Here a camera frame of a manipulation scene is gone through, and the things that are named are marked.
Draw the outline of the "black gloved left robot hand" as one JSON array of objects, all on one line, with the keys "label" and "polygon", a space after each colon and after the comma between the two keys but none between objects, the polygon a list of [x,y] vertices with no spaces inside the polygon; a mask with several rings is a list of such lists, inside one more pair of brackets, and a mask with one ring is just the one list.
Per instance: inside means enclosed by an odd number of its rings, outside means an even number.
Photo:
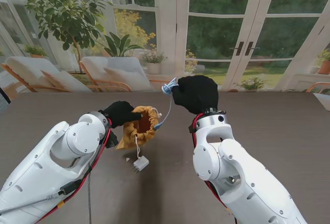
[{"label": "black gloved left robot hand", "polygon": [[115,129],[127,122],[138,121],[142,118],[140,113],[133,112],[134,108],[127,101],[116,101],[99,112],[111,121],[111,127]]}]

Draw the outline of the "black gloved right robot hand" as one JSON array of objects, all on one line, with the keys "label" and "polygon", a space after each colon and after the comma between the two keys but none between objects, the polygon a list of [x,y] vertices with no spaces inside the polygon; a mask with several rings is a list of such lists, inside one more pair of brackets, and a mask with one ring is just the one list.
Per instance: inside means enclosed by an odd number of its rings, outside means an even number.
[{"label": "black gloved right robot hand", "polygon": [[178,86],[172,88],[176,105],[198,115],[210,108],[218,109],[218,85],[203,75],[186,76],[178,80]]}]

